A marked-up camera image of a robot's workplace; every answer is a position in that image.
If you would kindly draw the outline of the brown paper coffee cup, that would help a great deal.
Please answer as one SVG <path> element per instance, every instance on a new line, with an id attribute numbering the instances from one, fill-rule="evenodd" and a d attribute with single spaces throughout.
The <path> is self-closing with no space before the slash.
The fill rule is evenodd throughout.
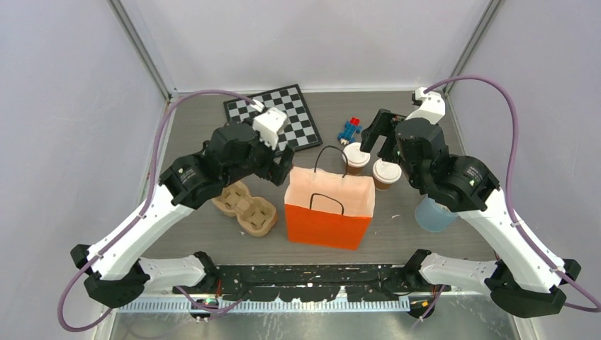
<path id="1" fill-rule="evenodd" d="M 386 191 L 392 186 L 392 183 L 383 183 L 383 182 L 380 182 L 380 181 L 377 181 L 376 179 L 374 179 L 374 185 L 375 185 L 376 190 Z"/>

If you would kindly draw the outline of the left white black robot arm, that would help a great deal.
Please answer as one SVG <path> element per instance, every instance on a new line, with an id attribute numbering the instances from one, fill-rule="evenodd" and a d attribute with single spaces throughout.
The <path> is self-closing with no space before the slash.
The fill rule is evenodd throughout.
<path id="1" fill-rule="evenodd" d="M 143 253 L 170 227 L 189 216 L 224 188 L 252 174 L 280 186 L 292 168 L 294 151 L 276 155 L 282 123 L 257 119 L 216 129 L 201 151 L 177 158 L 159 176 L 151 198 L 103 240 L 71 250 L 76 267 L 87 275 L 90 298 L 117 308 L 143 292 L 175 286 L 211 292 L 218 282 L 210 257 L 198 251 L 180 259 L 148 259 Z"/>

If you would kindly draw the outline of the orange paper bag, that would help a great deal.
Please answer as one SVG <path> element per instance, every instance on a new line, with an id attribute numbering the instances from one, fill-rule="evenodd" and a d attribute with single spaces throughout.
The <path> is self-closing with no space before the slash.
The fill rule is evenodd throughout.
<path id="1" fill-rule="evenodd" d="M 288 240 L 356 250 L 373 218 L 375 185 L 368 176 L 294 166 L 283 203 Z"/>

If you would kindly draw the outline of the white cup lid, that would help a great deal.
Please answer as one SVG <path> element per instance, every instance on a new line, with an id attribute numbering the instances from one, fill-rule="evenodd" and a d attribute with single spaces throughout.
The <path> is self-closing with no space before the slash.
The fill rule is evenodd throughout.
<path id="1" fill-rule="evenodd" d="M 343 162 L 353 168 L 365 167 L 369 163 L 371 155 L 367 152 L 361 151 L 360 147 L 360 142 L 353 142 L 351 144 L 346 145 L 342 150 Z"/>
<path id="2" fill-rule="evenodd" d="M 402 176 L 402 169 L 399 165 L 378 159 L 373 163 L 372 175 L 377 183 L 391 185 L 396 183 Z"/>

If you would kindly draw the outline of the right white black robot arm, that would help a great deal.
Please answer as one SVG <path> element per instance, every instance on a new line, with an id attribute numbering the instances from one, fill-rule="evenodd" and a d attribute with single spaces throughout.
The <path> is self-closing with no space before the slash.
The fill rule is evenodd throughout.
<path id="1" fill-rule="evenodd" d="M 361 134 L 361 151 L 370 152 L 379 137 L 378 156 L 401 167 L 409 184 L 470 224 L 499 256 L 497 261 L 469 261 L 418 249 L 404 265 L 405 283 L 413 290 L 450 285 L 486 295 L 502 310 L 520 318 L 558 314 L 567 305 L 565 280 L 580 273 L 574 259 L 549 251 L 535 235 L 515 225 L 500 182 L 479 159 L 449 151 L 441 127 L 424 118 L 409 118 L 386 109 L 377 112 Z"/>

